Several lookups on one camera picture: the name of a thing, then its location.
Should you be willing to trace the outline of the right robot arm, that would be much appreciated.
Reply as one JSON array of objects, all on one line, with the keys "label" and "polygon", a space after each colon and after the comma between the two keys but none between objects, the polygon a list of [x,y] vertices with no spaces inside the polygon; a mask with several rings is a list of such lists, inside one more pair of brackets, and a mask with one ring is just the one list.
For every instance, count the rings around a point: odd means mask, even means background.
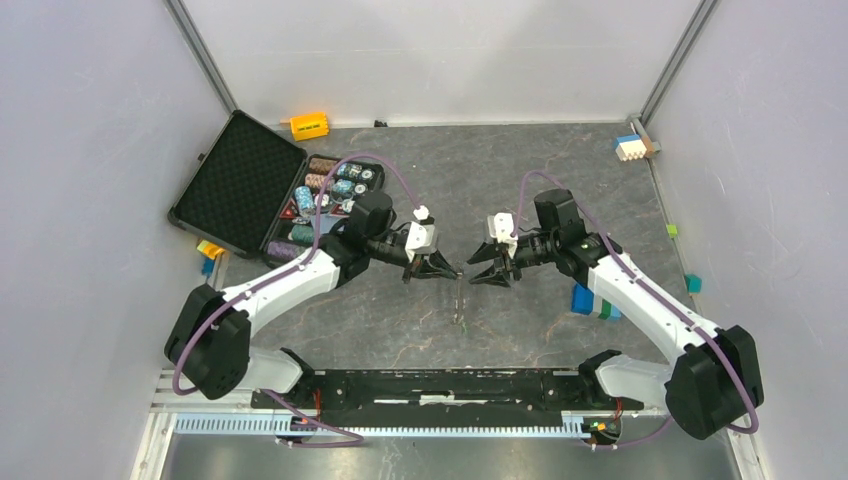
[{"label": "right robot arm", "polygon": [[488,218],[487,238],[469,261],[489,266],[472,283],[509,287],[525,269],[552,264],[617,308],[666,359],[636,360],[617,350],[597,354],[579,367],[580,400],[591,408],[614,398],[661,407],[699,440],[724,428],[755,432],[764,391],[753,336],[740,326],[722,328],[686,307],[606,234],[588,231],[570,191],[542,192],[534,205],[539,225],[527,233],[510,213]]}]

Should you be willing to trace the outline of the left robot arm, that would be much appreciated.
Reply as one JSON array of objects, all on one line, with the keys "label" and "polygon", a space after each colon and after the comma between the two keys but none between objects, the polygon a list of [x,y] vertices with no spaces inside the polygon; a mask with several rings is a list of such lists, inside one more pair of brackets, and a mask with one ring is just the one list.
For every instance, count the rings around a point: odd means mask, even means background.
[{"label": "left robot arm", "polygon": [[313,379],[294,354],[252,346],[256,333],[301,303],[347,284],[372,261],[397,266],[402,279],[446,278],[457,271],[437,247],[435,221],[425,206],[394,227],[393,201],[383,192],[357,200],[351,213],[316,247],[252,281],[222,291],[204,284],[190,292],[165,342],[174,366],[172,389],[221,399],[238,388],[272,390],[290,407],[306,405]]}]

